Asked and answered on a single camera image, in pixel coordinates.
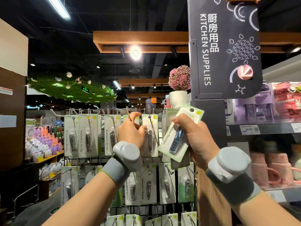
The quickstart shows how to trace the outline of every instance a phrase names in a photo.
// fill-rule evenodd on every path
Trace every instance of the person's right hand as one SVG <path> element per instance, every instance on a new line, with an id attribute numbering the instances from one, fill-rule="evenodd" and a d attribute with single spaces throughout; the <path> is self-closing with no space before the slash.
<path id="1" fill-rule="evenodd" d="M 202 121 L 198 124 L 194 123 L 194 121 L 184 113 L 173 118 L 172 121 L 186 131 L 189 144 L 192 148 L 190 155 L 198 167 L 206 170 L 208 162 L 213 159 L 220 150 L 214 142 L 207 125 Z"/>

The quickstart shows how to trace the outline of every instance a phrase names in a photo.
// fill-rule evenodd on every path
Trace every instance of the flower pot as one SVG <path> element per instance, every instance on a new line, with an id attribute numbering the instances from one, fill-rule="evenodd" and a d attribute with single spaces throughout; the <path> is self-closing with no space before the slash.
<path id="1" fill-rule="evenodd" d="M 173 91 L 169 93 L 170 104 L 173 108 L 187 104 L 187 91 Z"/>

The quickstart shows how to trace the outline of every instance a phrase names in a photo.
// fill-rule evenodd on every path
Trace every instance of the gray wristband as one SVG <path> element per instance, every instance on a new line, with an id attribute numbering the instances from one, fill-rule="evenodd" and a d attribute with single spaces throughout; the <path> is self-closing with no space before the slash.
<path id="1" fill-rule="evenodd" d="M 230 205 L 244 203 L 257 196 L 261 191 L 261 188 L 246 173 L 239 175 L 230 183 L 221 182 L 209 169 L 206 171 L 206 175 Z"/>
<path id="2" fill-rule="evenodd" d="M 130 175 L 129 169 L 118 158 L 110 158 L 101 171 L 105 172 L 119 187 Z"/>

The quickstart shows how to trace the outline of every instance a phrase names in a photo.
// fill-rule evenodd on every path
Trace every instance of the forearm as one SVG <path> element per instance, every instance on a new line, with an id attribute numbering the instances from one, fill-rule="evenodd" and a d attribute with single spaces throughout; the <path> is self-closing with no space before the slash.
<path id="1" fill-rule="evenodd" d="M 104 172 L 99 172 L 73 198 L 63 205 L 43 226 L 99 226 L 115 197 L 118 186 Z"/>
<path id="2" fill-rule="evenodd" d="M 245 203 L 232 205 L 231 208 L 244 226 L 301 225 L 295 217 L 274 202 L 264 191 Z"/>

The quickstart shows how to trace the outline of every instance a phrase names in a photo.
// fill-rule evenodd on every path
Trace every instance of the green exit sign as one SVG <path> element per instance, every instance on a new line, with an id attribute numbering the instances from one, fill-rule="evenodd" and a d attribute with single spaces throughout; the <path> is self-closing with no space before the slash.
<path id="1" fill-rule="evenodd" d="M 89 93 L 89 89 L 87 87 L 83 87 L 82 86 L 82 91 L 86 92 L 86 93 Z"/>

